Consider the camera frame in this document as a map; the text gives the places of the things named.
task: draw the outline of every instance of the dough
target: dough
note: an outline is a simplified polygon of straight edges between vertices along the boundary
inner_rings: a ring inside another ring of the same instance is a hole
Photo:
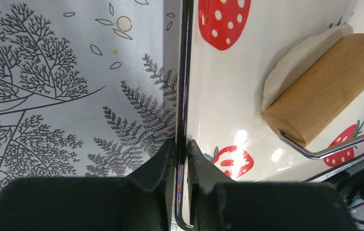
[[[281,58],[264,82],[263,112],[341,38],[352,34],[350,25],[330,28],[306,38]]]

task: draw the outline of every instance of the flattened dough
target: flattened dough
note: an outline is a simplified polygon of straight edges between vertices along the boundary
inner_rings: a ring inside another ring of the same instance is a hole
[[[263,112],[341,38],[352,33],[350,25],[336,26],[306,38],[285,54],[264,82]]]

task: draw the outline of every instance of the white dot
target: white dot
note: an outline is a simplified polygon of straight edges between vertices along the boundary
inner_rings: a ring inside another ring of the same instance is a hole
[[[217,20],[221,20],[221,12],[219,10],[215,11],[215,17]]]
[[[239,4],[240,8],[245,6],[245,0],[237,0],[237,4]]]

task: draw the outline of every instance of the metal handle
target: metal handle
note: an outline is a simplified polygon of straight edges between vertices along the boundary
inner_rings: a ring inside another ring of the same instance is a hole
[[[277,130],[277,136],[284,143],[288,144],[290,147],[295,149],[297,152],[301,153],[306,158],[313,159],[313,160],[323,159],[327,156],[330,156],[332,154],[335,154],[337,152],[351,148],[355,145],[358,145],[358,144],[364,142],[364,135],[362,135],[362,136],[358,136],[358,137],[352,138],[350,140],[347,140],[345,142],[339,143],[339,144],[329,147],[327,149],[321,150],[319,152],[312,153],[312,152],[308,151],[307,149],[305,149],[304,147],[302,147],[301,145],[299,145],[298,143],[296,143],[295,141],[293,141],[288,136],[286,136],[285,133],[283,131],[281,131],[280,129]]]

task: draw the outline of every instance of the red strawberry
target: red strawberry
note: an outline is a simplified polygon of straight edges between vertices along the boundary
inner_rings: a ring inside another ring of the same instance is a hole
[[[203,39],[224,51],[239,39],[251,0],[199,0],[199,30]]]
[[[354,124],[347,128],[345,131],[343,131],[337,138],[335,138],[334,141],[332,141],[332,143],[328,147],[332,147],[358,136],[361,133],[363,125],[364,121],[362,122],[362,124],[360,124],[360,121],[358,120],[357,124]],[[353,151],[353,147],[351,147],[324,158],[324,163],[330,167],[335,167],[353,159],[354,155],[355,153]]]
[[[220,150],[213,164],[235,180],[248,172],[253,167],[254,161],[245,150],[237,150],[237,146],[229,146]]]

